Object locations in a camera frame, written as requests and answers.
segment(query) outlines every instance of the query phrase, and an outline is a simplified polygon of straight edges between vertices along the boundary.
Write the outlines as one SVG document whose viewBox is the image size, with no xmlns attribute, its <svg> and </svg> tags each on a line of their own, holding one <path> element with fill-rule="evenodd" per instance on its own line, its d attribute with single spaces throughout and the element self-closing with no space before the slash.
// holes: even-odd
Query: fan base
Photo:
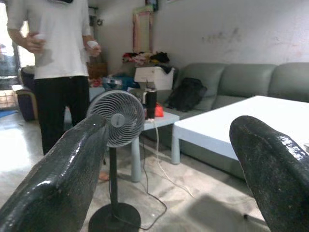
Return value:
<svg viewBox="0 0 309 232">
<path fill-rule="evenodd" d="M 112 216 L 112 205 L 100 208 L 89 221 L 89 232 L 138 232 L 140 214 L 136 208 L 126 203 L 118 203 L 118 217 L 135 226 L 131 226 Z"/>
</svg>

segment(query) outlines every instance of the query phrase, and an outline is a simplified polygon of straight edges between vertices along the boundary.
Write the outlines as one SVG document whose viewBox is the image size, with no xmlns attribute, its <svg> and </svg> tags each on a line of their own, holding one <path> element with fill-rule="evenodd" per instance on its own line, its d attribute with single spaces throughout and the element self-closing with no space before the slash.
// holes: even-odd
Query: white t-shirt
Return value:
<svg viewBox="0 0 309 232">
<path fill-rule="evenodd" d="M 10 0 L 7 27 L 20 30 L 24 21 L 46 37 L 44 52 L 35 55 L 35 79 L 88 76 L 82 37 L 91 35 L 87 0 Z"/>
</svg>

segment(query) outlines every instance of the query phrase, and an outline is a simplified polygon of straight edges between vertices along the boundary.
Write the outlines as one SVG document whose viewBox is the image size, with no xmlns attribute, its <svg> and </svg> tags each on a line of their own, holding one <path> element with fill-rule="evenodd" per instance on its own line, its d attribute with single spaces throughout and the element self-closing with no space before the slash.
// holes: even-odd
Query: fan grille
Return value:
<svg viewBox="0 0 309 232">
<path fill-rule="evenodd" d="M 136 97 L 126 91 L 112 90 L 98 95 L 89 106 L 87 115 L 91 114 L 99 114 L 108 121 L 110 136 L 107 146 L 109 147 L 131 143 L 144 127 L 144 108 Z M 117 118 L 123 124 L 120 127 L 113 126 Z"/>
</svg>

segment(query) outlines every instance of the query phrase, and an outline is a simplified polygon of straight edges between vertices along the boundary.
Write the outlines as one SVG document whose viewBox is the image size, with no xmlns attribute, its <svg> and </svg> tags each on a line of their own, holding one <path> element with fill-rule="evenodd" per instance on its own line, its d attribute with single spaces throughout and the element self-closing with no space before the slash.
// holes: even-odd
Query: hand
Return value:
<svg viewBox="0 0 309 232">
<path fill-rule="evenodd" d="M 92 57 L 97 57 L 102 52 L 100 45 L 94 46 L 93 48 L 86 45 L 86 50 Z"/>
<path fill-rule="evenodd" d="M 25 48 L 34 54 L 41 54 L 44 50 L 46 40 L 35 39 L 34 36 L 38 35 L 37 32 L 30 32 L 25 38 Z"/>
</svg>

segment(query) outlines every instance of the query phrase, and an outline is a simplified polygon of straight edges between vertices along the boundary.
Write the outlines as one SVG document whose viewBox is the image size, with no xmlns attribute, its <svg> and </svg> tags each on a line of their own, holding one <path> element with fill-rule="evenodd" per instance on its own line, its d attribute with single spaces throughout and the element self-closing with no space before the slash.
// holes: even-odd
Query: small white table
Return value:
<svg viewBox="0 0 309 232">
<path fill-rule="evenodd" d="M 176 122 L 174 139 L 182 139 L 238 160 L 229 138 L 232 121 L 253 116 L 290 136 L 300 147 L 309 142 L 309 103 L 255 96 L 237 103 Z M 172 155 L 179 146 L 172 147 Z"/>
<path fill-rule="evenodd" d="M 174 124 L 175 122 L 179 121 L 179 116 L 164 112 L 164 117 L 156 117 L 154 121 L 157 127 L 162 127 L 162 126 Z M 144 129 L 143 129 L 144 131 L 154 129 L 154 128 L 155 128 L 155 125 L 153 122 L 145 121 Z M 172 144 L 172 147 L 179 146 L 179 140 L 175 142 L 178 144 L 176 145 Z M 139 182 L 141 179 L 139 137 L 132 141 L 131 149 L 132 149 L 131 181 Z M 172 154 L 171 160 L 173 164 L 179 164 L 180 163 L 180 153 Z"/>
</svg>

